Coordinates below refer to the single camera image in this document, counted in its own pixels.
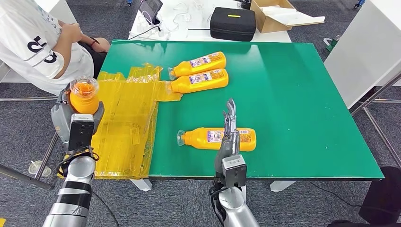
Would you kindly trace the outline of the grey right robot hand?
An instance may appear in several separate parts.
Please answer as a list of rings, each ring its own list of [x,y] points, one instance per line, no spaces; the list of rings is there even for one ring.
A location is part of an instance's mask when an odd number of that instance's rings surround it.
[[[214,159],[214,169],[216,175],[223,174],[223,159],[226,157],[238,155],[240,139],[239,131],[236,125],[236,105],[233,98],[227,101],[227,112],[223,111],[225,118],[224,133],[220,149]]]

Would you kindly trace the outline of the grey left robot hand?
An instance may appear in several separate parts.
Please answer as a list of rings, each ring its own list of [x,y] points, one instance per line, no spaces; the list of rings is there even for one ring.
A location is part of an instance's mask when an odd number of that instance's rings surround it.
[[[58,96],[56,104],[51,109],[52,122],[62,141],[67,154],[83,150],[91,146],[92,136],[105,112],[101,101],[94,114],[82,114],[76,111],[70,103],[70,88],[65,87]]]

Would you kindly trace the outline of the person's left hand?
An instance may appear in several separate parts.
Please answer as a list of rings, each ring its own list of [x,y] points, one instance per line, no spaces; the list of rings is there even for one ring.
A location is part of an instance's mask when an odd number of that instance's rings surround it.
[[[110,43],[102,37],[95,38],[96,42],[92,45],[92,49],[96,52],[108,52]]]

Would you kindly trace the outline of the person's right hand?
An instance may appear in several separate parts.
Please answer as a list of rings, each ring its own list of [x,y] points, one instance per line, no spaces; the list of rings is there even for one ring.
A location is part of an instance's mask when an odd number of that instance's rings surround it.
[[[71,43],[79,42],[82,38],[82,32],[79,23],[65,23],[61,26],[60,38]]]

